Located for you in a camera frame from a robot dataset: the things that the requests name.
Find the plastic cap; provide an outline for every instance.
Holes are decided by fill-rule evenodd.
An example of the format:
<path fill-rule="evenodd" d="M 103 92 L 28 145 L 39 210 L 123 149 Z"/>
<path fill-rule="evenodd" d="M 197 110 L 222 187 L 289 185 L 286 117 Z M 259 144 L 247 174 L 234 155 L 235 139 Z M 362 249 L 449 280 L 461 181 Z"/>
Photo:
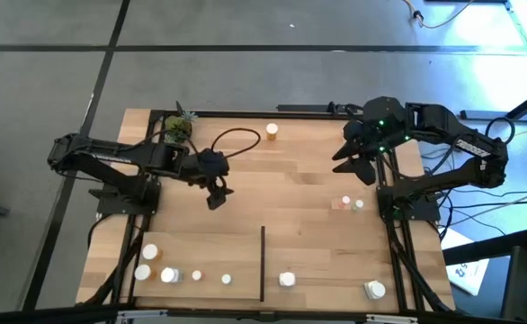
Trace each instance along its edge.
<path fill-rule="evenodd" d="M 372 282 L 370 284 L 370 291 L 373 297 L 381 298 L 386 294 L 386 287 L 380 282 Z"/>
<path fill-rule="evenodd" d="M 146 280 L 151 276 L 151 274 L 152 269 L 149 267 L 149 265 L 138 265 L 136 271 L 134 272 L 134 276 L 138 280 Z"/>
<path fill-rule="evenodd" d="M 275 134 L 276 132 L 278 132 L 278 125 L 274 123 L 269 123 L 267 124 L 267 126 L 265 126 L 265 131 L 270 134 Z"/>
<path fill-rule="evenodd" d="M 222 275 L 222 276 L 221 276 L 221 282 L 222 282 L 223 284 L 229 284 L 229 283 L 231 283 L 231 275 L 229 275 L 229 274 L 224 274 L 224 275 Z"/>
<path fill-rule="evenodd" d="M 141 254 L 145 259 L 151 260 L 157 256 L 157 246 L 155 244 L 148 244 L 144 247 Z"/>
<path fill-rule="evenodd" d="M 198 281 L 201 279 L 201 271 L 200 270 L 195 270 L 194 272 L 192 272 L 192 279 L 195 280 L 195 281 Z"/>
<path fill-rule="evenodd" d="M 280 274 L 280 285 L 291 287 L 294 284 L 296 284 L 296 275 L 293 273 Z"/>
<path fill-rule="evenodd" d="M 164 269 L 164 271 L 162 271 L 162 281 L 164 283 L 171 283 L 173 281 L 175 281 L 175 277 L 176 277 L 176 270 L 172 269 L 172 268 L 169 268 L 167 267 L 166 269 Z"/>

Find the white bottle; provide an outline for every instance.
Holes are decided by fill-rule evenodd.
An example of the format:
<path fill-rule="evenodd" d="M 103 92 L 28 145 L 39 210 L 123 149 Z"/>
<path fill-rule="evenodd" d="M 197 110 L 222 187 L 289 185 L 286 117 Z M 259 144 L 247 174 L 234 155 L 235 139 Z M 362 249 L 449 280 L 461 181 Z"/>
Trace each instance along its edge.
<path fill-rule="evenodd" d="M 290 272 L 280 274 L 280 286 L 292 287 L 295 284 L 296 284 L 296 275 Z"/>
<path fill-rule="evenodd" d="M 167 267 L 162 271 L 161 278 L 164 283 L 180 283 L 183 280 L 183 272 L 180 269 Z"/>
<path fill-rule="evenodd" d="M 386 287 L 377 280 L 364 283 L 363 288 L 365 288 L 365 293 L 371 300 L 377 300 L 386 294 Z"/>

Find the green plant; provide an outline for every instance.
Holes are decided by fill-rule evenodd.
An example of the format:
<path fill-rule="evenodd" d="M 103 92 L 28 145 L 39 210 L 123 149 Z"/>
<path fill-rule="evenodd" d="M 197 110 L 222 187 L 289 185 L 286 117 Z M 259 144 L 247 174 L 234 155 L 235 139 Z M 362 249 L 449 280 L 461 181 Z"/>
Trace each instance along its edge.
<path fill-rule="evenodd" d="M 195 112 L 183 111 L 181 116 L 169 116 L 165 120 L 165 129 L 167 133 L 165 135 L 166 143 L 183 143 L 186 139 L 192 135 L 192 122 L 198 116 Z"/>

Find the small pink object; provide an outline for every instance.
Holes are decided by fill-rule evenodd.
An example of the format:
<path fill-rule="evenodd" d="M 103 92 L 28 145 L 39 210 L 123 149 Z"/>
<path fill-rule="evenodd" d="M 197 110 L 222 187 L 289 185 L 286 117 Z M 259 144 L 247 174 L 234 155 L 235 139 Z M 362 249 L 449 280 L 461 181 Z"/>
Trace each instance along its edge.
<path fill-rule="evenodd" d="M 350 197 L 343 196 L 342 201 L 339 202 L 339 208 L 345 208 L 345 206 L 347 206 L 347 204 L 350 203 L 350 201 L 351 201 Z"/>

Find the white paper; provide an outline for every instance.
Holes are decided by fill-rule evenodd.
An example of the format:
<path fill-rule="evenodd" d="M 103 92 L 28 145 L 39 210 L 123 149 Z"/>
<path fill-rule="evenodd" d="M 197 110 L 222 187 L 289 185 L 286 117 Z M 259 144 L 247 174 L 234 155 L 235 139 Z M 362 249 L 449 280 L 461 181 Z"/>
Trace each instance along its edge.
<path fill-rule="evenodd" d="M 455 230 L 447 229 L 447 234 L 445 235 L 445 238 L 443 238 L 442 249 L 454 248 L 472 242 L 471 239 L 464 237 Z M 477 296 L 479 293 L 479 287 L 481 287 L 481 282 L 483 282 L 483 277 L 486 274 L 488 262 L 489 259 L 483 259 L 461 265 L 448 265 L 448 278 L 452 284 L 455 284 L 464 291 Z"/>

